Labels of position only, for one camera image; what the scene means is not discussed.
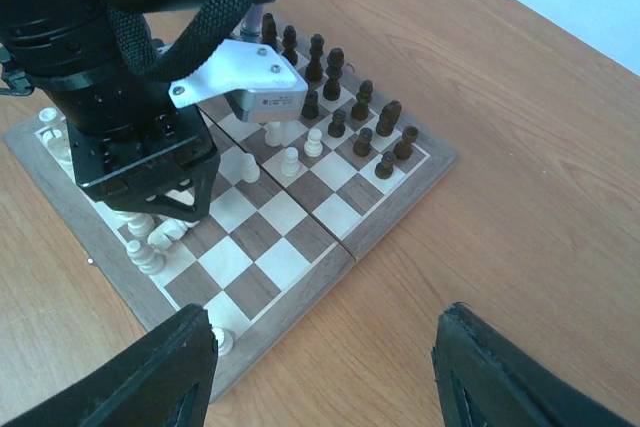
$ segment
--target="table surface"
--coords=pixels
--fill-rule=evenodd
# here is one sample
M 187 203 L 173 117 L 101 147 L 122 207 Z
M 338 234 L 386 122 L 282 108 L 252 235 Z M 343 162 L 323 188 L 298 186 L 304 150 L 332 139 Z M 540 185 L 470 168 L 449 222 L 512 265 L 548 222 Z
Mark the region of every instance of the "table surface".
M 207 425 L 442 425 L 430 350 L 464 301 L 640 422 L 640 79 L 514 0 L 278 0 L 451 142 L 454 169 Z M 151 16 L 175 37 L 193 13 Z M 4 131 L 48 105 L 2 99 Z M 144 331 L 6 146 L 0 420 Z

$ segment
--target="chessboard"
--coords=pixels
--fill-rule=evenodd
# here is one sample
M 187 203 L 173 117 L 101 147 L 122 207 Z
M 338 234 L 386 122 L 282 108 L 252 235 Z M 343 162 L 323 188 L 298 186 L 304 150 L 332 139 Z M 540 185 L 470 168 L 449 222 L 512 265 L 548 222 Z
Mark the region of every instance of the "chessboard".
M 274 19 L 277 31 L 284 32 L 286 24 Z M 289 62 L 282 40 L 277 36 L 276 50 L 283 62 Z M 294 68 L 303 77 L 312 60 L 310 49 L 310 39 L 297 36 Z M 83 245 L 91 263 L 102 270 L 145 328 L 153 329 L 176 310 L 197 303 L 207 309 L 212 326 L 233 339 L 231 350 L 219 358 L 212 401 L 362 260 L 455 161 L 455 150 L 418 122 L 409 112 L 411 106 L 403 106 L 389 132 L 378 134 L 391 99 L 375 89 L 375 79 L 369 80 L 374 89 L 361 120 L 351 112 L 362 100 L 367 79 L 343 69 L 339 96 L 327 100 L 328 57 L 320 59 L 321 79 L 308 81 L 309 92 L 317 92 L 312 95 L 317 99 L 314 114 L 282 122 L 276 146 L 265 143 L 269 124 L 241 122 L 223 96 L 199 104 L 221 154 L 209 215 L 185 229 L 166 251 L 154 254 L 162 256 L 163 268 L 153 275 L 143 273 L 127 254 L 131 245 L 146 244 L 146 237 L 134 235 L 126 217 L 87 198 L 74 184 L 72 163 L 53 154 L 51 139 L 60 137 L 55 127 L 34 117 L 5 134 L 14 155 Z M 341 135 L 329 135 L 336 117 L 342 119 L 338 120 L 343 124 Z M 316 129 L 322 134 L 320 148 L 308 156 L 305 143 Z M 366 153 L 357 154 L 354 145 L 362 140 L 363 129 L 373 135 Z M 407 136 L 411 137 L 408 158 L 391 156 Z M 292 149 L 298 168 L 294 175 L 284 175 L 285 153 Z M 259 168 L 255 181 L 243 178 L 247 156 Z M 376 170 L 383 157 L 393 162 L 381 178 Z M 188 190 L 169 195 L 193 201 Z M 152 220 L 155 227 L 168 219 L 152 216 Z

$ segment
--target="black strap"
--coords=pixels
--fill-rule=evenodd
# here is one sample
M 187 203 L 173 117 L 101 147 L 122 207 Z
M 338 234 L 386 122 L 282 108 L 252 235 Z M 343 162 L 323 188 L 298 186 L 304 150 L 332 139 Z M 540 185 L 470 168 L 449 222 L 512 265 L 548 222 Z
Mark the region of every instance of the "black strap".
M 155 82 L 183 79 L 198 69 L 242 20 L 253 0 L 207 0 L 169 50 L 158 55 L 142 14 L 107 5 L 120 53 L 136 75 Z

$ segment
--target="wooden table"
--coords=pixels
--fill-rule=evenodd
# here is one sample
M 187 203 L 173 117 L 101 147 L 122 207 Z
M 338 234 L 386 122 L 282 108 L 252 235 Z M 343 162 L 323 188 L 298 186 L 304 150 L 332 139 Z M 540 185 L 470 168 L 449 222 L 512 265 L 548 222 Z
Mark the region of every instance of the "wooden table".
M 472 309 L 640 422 L 640 80 L 514 0 L 278 0 L 459 151 L 457 166 L 208 425 L 442 425 L 438 315 Z M 152 17 L 175 37 L 191 14 Z M 4 130 L 48 105 L 2 99 Z M 143 329 L 0 147 L 0 420 Z

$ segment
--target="dark brown chess piece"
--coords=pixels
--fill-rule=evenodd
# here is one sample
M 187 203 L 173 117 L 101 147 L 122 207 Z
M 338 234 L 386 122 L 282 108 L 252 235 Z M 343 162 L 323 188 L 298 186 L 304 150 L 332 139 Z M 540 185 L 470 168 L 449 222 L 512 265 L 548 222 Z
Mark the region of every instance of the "dark brown chess piece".
M 358 133 L 358 138 L 353 143 L 353 153 L 358 157 L 366 157 L 371 152 L 371 139 L 373 131 L 368 127 L 363 127 Z
M 341 48 L 331 49 L 327 56 L 327 81 L 322 89 L 322 96 L 334 101 L 340 98 L 340 77 L 342 77 L 342 68 L 344 67 L 344 52 Z
M 373 94 L 373 82 L 365 80 L 360 84 L 356 94 L 356 103 L 351 108 L 351 118 L 357 121 L 367 120 L 369 117 L 369 103 Z
M 347 118 L 347 113 L 343 109 L 337 109 L 333 113 L 333 117 L 331 118 L 331 123 L 329 127 L 327 127 L 327 133 L 330 137 L 334 137 L 339 139 L 344 135 L 345 125 L 344 121 Z
M 278 30 L 273 15 L 267 12 L 262 16 L 262 43 L 278 51 Z
M 314 34 L 311 37 L 311 47 L 309 48 L 309 65 L 304 72 L 304 78 L 309 82 L 320 82 L 324 69 L 320 59 L 324 55 L 324 37 Z
M 393 152 L 385 152 L 382 154 L 382 160 L 376 165 L 375 174 L 379 179 L 388 179 L 393 174 L 393 163 L 396 156 Z
M 376 133 L 381 137 L 389 137 L 400 119 L 401 112 L 402 104 L 397 100 L 392 100 L 385 105 L 376 124 Z
M 297 40 L 298 34 L 293 25 L 287 25 L 282 33 L 282 56 L 289 61 L 294 67 L 298 63 L 298 53 L 296 47 L 298 46 Z
M 413 153 L 413 144 L 418 138 L 418 129 L 409 125 L 402 131 L 402 140 L 393 148 L 393 153 L 398 160 L 407 160 Z
M 305 119 L 315 119 L 320 113 L 320 107 L 318 107 L 318 91 L 310 90 L 307 92 L 307 96 L 304 99 L 304 105 L 302 106 L 302 116 Z

